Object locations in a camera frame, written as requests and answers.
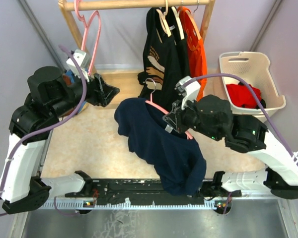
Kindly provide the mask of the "navy blue t shirt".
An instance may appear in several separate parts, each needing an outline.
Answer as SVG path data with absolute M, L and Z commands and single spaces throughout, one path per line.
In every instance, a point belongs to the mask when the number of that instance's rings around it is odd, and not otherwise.
M 207 163 L 195 139 L 179 134 L 163 113 L 143 98 L 123 100 L 114 113 L 118 134 L 128 138 L 129 151 L 152 165 L 162 187 L 172 195 L 194 195 L 206 175 Z

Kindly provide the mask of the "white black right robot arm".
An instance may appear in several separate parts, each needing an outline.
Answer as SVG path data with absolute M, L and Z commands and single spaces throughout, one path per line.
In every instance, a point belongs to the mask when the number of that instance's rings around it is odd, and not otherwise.
M 229 103 L 208 95 L 185 106 L 177 100 L 163 120 L 182 134 L 192 129 L 214 141 L 224 140 L 229 149 L 252 155 L 265 168 L 251 172 L 215 172 L 207 183 L 217 196 L 242 191 L 270 192 L 283 199 L 298 199 L 298 153 L 288 153 L 267 126 L 252 115 L 235 115 Z

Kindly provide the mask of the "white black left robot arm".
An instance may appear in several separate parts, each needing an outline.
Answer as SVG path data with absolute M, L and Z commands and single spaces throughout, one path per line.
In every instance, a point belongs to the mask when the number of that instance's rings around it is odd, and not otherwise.
M 30 92 L 11 117 L 9 149 L 0 178 L 0 200 L 7 215 L 34 211 L 50 197 L 92 194 L 93 184 L 86 173 L 41 178 L 39 163 L 51 131 L 69 120 L 82 103 L 106 107 L 120 91 L 100 74 L 76 77 L 67 85 L 64 74 L 55 66 L 39 68 L 27 83 Z

